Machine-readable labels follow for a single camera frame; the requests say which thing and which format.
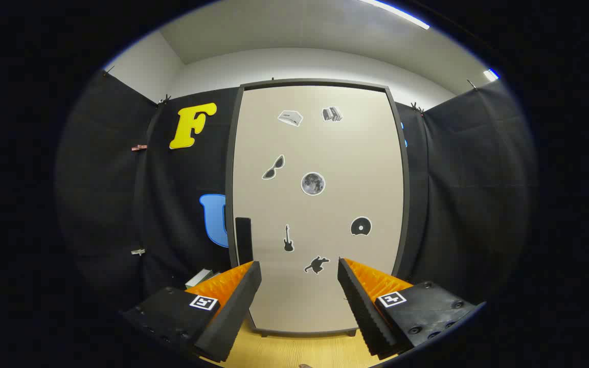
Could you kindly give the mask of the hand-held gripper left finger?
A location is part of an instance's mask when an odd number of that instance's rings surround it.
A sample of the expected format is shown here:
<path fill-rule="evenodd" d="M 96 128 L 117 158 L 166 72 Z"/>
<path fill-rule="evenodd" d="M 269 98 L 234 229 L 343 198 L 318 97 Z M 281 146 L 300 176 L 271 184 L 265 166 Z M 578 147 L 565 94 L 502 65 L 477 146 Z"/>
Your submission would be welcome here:
<path fill-rule="evenodd" d="M 249 261 L 187 290 L 164 287 L 122 316 L 174 352 L 223 362 L 261 281 L 259 261 Z"/>

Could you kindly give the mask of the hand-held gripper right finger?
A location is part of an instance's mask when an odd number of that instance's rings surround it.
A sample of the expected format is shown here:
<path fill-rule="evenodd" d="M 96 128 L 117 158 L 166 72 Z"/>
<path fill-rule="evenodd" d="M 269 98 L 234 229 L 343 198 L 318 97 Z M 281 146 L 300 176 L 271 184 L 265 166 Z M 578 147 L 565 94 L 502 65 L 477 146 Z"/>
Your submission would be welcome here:
<path fill-rule="evenodd" d="M 410 284 L 341 257 L 337 281 L 369 353 L 409 355 L 456 330 L 481 309 L 431 281 Z"/>

